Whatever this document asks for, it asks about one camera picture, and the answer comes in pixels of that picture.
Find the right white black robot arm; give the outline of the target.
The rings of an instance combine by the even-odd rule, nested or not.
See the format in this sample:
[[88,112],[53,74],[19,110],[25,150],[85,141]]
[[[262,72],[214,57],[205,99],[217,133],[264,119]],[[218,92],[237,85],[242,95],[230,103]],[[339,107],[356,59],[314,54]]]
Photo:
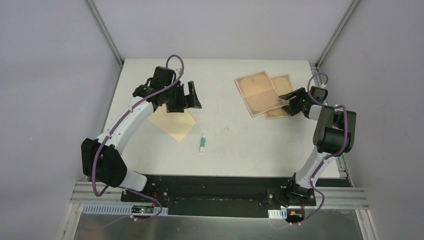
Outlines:
[[324,103],[328,91],[313,86],[310,90],[301,87],[280,95],[288,105],[283,110],[290,116],[302,113],[316,121],[313,133],[313,150],[302,168],[295,172],[288,185],[283,188],[284,200],[290,205],[314,197],[314,187],[324,169],[343,153],[348,153],[355,139],[357,114],[345,107],[329,106]]

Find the cream paper envelope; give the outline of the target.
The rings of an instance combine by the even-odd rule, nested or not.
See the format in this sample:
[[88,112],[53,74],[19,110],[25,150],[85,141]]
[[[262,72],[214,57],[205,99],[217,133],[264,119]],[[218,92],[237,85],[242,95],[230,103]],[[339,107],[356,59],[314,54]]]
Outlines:
[[166,106],[158,107],[147,120],[178,142],[181,142],[196,125],[196,121],[187,110],[167,112]]

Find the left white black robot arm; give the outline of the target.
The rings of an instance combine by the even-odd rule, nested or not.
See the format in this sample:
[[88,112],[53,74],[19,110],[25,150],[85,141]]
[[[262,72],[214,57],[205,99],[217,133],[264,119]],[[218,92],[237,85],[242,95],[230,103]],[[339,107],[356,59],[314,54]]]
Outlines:
[[157,66],[153,77],[138,86],[120,116],[95,139],[86,138],[81,144],[82,171],[93,182],[112,188],[132,189],[140,202],[152,198],[153,189],[146,185],[146,176],[130,170],[122,154],[136,130],[159,107],[167,113],[183,113],[185,109],[202,107],[193,81],[188,82],[185,94],[181,77],[184,68]]

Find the tan ornate letter sheet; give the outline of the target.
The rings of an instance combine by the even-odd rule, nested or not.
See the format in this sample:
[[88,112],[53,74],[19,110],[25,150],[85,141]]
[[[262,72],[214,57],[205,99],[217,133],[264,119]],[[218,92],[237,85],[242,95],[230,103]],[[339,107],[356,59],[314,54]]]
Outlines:
[[236,78],[235,84],[252,117],[288,105],[287,100],[279,98],[271,77],[266,71]]
[[[270,80],[279,96],[291,93],[294,90],[289,73],[273,76]],[[264,115],[267,120],[290,117],[282,107],[268,110]]]

